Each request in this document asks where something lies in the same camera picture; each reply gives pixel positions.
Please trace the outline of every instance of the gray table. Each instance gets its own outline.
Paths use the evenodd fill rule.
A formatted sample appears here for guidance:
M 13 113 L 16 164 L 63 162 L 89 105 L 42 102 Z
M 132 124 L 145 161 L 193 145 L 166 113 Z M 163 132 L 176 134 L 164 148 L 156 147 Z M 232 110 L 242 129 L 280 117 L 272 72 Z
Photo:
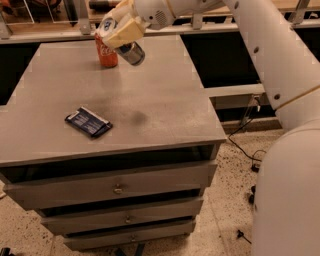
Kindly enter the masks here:
M 74 250 L 192 232 L 225 140 L 180 37 L 139 44 L 141 66 L 113 69 L 94 41 L 42 44 L 0 108 L 6 192 Z M 98 139 L 72 128 L 64 118 L 80 106 L 114 128 Z

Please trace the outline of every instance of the white bracket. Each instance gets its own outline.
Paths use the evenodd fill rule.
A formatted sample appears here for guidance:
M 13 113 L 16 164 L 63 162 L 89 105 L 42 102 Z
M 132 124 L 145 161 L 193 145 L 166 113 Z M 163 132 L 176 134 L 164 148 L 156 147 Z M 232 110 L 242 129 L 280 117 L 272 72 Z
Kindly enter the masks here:
M 203 19 L 203 15 L 202 13 L 194 13 L 192 15 L 192 28 L 193 29 L 201 29 L 202 28 L 202 19 Z

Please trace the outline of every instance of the cabinet top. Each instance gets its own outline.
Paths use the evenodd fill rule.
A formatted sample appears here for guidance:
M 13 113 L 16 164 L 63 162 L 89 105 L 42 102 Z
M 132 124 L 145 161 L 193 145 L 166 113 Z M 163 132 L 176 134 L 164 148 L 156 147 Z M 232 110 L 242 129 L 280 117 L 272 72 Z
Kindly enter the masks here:
M 143 38 L 142 65 L 100 66 L 94 41 L 42 44 L 0 107 L 0 166 L 223 142 L 179 36 Z M 114 127 L 91 139 L 65 123 L 84 106 Z

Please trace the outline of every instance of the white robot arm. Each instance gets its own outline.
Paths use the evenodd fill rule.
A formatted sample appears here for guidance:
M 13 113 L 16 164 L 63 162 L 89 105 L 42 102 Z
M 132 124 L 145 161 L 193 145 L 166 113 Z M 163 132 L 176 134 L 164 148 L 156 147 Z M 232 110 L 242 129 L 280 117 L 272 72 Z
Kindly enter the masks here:
M 270 0 L 124 0 L 105 18 L 112 48 L 180 15 L 226 4 L 272 107 L 289 131 L 267 153 L 255 197 L 252 255 L 319 255 L 320 64 Z

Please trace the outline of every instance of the drawer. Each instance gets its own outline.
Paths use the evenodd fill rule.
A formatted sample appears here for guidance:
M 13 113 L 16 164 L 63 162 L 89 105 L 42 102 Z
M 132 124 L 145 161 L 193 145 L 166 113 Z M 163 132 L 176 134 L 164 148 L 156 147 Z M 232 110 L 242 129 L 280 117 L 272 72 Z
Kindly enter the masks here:
M 194 230 L 194 221 L 177 221 L 161 225 L 150 225 L 121 231 L 90 234 L 80 237 L 65 238 L 64 244 L 71 250 L 85 250 L 132 242 L 158 239 L 169 236 L 190 234 Z
M 201 197 L 195 197 L 85 211 L 43 218 L 42 224 L 55 235 L 130 226 L 139 223 L 196 216 L 200 212 L 202 202 Z
M 170 191 L 204 189 L 212 161 L 98 172 L 7 184 L 5 192 L 25 210 L 84 204 Z

